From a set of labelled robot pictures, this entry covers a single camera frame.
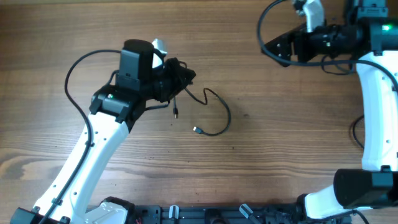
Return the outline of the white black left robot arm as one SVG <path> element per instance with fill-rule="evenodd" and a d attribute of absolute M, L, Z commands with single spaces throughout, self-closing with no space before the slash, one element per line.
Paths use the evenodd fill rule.
<path fill-rule="evenodd" d="M 166 59 L 160 40 L 131 39 L 118 51 L 119 68 L 95 92 L 85 127 L 56 179 L 31 210 L 18 208 L 11 223 L 133 223 L 133 203 L 114 197 L 88 211 L 93 191 L 110 158 L 147 101 L 168 103 L 192 84 L 196 73 L 177 58 Z"/>

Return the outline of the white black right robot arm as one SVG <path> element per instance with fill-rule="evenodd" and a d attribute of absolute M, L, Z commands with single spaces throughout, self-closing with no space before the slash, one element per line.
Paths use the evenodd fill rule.
<path fill-rule="evenodd" d="M 320 1 L 294 1 L 301 26 L 270 42 L 262 52 L 284 67 L 347 64 L 363 94 L 365 142 L 360 169 L 340 169 L 333 184 L 301 199 L 303 220 L 324 222 L 357 210 L 397 205 L 397 19 L 384 1 L 346 1 L 342 25 L 329 25 Z"/>

